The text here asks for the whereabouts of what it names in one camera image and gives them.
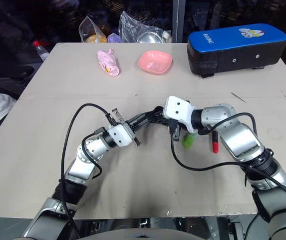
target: green object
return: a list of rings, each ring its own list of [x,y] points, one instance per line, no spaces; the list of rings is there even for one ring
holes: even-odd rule
[[[196,137],[197,133],[186,133],[186,135],[183,137],[182,145],[186,148],[190,148],[193,145]]]

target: red marker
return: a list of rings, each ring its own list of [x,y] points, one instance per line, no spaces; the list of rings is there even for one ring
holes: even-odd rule
[[[218,133],[214,130],[212,131],[212,141],[213,141],[213,152],[219,152],[219,145],[218,145]]]

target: pink bowl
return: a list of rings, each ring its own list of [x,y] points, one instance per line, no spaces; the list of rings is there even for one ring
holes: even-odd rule
[[[163,74],[172,64],[170,54],[162,51],[147,51],[138,60],[137,65],[151,74]]]

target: blue lid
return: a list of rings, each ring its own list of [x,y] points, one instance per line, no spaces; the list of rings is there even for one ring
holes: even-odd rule
[[[188,36],[188,40],[193,49],[203,53],[282,42],[286,41],[286,34],[274,26],[258,23],[196,31]]]

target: cartoon sticker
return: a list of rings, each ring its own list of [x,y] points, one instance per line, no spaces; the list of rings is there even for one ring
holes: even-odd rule
[[[252,38],[252,37],[260,37],[265,34],[264,31],[261,30],[251,30],[249,28],[240,28],[241,34],[245,38]]]

